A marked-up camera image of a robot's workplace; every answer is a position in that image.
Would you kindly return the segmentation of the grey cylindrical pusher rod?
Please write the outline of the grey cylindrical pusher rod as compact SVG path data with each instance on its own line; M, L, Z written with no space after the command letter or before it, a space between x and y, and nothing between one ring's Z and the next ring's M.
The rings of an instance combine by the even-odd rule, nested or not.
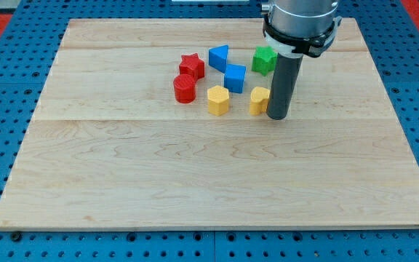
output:
M302 61L302 56L278 55L266 111L271 119L282 120L287 116Z

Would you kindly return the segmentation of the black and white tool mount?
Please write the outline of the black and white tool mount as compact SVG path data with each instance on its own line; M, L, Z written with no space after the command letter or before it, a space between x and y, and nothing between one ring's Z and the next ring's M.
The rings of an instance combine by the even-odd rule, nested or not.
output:
M319 36L298 38L288 36L276 30L268 21L268 16L263 16L263 36L267 45L273 48L283 57L300 58L307 55L312 58L320 57L323 52L330 48L335 40L342 21L341 16L334 17L332 24Z

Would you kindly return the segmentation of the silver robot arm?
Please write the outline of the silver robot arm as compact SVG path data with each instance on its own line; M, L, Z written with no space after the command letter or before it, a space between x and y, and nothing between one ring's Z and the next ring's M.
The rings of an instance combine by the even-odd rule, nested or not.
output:
M335 40L342 17L336 0L270 0L262 4L263 36L277 52L267 115L287 116L303 57L320 57Z

